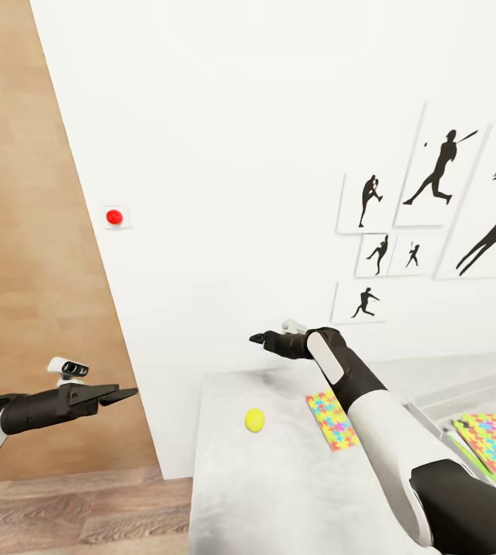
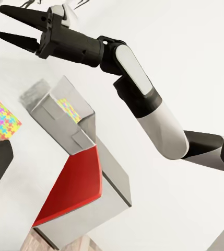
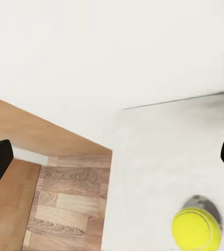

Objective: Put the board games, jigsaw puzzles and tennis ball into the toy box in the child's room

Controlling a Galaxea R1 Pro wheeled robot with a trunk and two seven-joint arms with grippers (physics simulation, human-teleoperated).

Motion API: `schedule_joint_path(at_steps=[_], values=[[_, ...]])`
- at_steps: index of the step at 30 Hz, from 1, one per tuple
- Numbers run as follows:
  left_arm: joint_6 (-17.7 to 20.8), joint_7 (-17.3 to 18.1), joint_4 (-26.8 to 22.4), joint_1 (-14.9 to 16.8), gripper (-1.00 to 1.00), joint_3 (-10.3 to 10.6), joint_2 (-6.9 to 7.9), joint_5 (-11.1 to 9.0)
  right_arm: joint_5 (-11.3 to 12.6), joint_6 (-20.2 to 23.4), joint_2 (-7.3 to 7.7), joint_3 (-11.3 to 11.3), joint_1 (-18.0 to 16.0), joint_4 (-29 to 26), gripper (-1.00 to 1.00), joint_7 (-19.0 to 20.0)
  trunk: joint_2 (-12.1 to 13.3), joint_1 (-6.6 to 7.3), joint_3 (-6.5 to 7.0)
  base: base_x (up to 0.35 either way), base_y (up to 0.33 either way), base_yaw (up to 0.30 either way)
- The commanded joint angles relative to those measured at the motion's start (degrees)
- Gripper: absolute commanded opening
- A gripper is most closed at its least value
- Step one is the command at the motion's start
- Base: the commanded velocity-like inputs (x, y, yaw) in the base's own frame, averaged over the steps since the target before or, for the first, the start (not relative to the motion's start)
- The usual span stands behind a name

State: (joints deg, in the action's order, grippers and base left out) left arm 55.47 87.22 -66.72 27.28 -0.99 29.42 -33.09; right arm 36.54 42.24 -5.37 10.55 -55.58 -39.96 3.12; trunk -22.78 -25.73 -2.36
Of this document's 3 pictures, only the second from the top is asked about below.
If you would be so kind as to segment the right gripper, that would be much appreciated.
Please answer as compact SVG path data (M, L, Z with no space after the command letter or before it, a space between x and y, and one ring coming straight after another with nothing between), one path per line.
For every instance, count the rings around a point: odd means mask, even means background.
M42 31L40 44L37 43L36 38L5 32L0 32L2 40L43 59L54 56L80 63L84 58L87 50L87 37L83 33L62 27L61 15L10 5L1 5L0 13Z

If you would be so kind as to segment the toy box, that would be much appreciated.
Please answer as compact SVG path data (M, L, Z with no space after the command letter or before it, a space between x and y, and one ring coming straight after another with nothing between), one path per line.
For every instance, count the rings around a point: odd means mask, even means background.
M64 98L80 116L78 123L57 102ZM65 75L30 114L70 155L96 146L96 113Z

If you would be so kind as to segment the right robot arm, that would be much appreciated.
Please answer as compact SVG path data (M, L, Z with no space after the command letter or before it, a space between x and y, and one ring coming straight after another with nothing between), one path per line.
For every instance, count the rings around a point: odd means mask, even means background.
M169 160L183 159L224 171L220 154L224 136L183 130L173 116L131 49L122 40L99 36L95 39L70 30L66 5L54 5L46 12L1 5L0 13L42 31L36 38L0 32L0 38L43 59L58 57L75 63L100 67L120 76L113 83L157 151Z

